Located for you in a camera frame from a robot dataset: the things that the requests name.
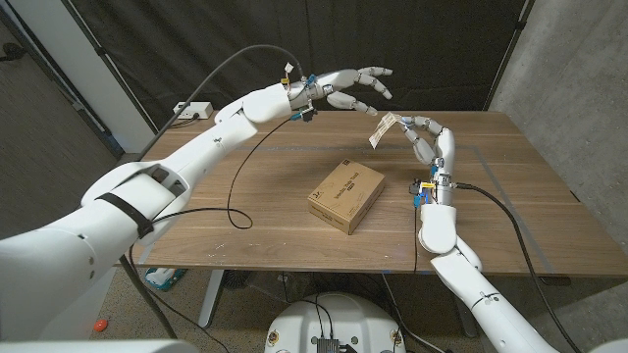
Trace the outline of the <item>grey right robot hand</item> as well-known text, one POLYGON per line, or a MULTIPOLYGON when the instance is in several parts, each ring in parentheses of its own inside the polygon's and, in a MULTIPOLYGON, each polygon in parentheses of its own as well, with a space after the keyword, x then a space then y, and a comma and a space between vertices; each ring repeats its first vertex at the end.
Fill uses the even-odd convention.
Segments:
POLYGON ((399 123, 401 130, 412 143, 417 160, 431 169, 429 183, 435 187, 430 196, 430 202, 450 206, 453 196, 451 177, 455 160, 453 132, 436 121, 422 116, 401 117, 399 123), (431 146, 420 137, 416 132, 417 129, 426 130, 432 135, 434 145, 431 146))

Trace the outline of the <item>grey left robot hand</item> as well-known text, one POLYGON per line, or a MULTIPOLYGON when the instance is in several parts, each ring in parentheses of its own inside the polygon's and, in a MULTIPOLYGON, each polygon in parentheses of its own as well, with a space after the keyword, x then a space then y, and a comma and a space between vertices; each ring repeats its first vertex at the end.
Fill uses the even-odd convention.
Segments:
POLYGON ((393 95, 389 89, 382 84, 379 76, 390 76, 392 70, 382 67, 367 67, 359 70, 345 69, 319 76, 311 75, 301 81, 293 82, 285 86, 288 101, 293 110, 297 113, 290 118, 310 122, 317 114, 312 102, 314 100, 326 98, 328 103, 341 110, 354 110, 375 116, 378 111, 359 101, 357 98, 343 93, 342 90, 354 84, 361 84, 373 88, 376 92, 390 100, 393 95))

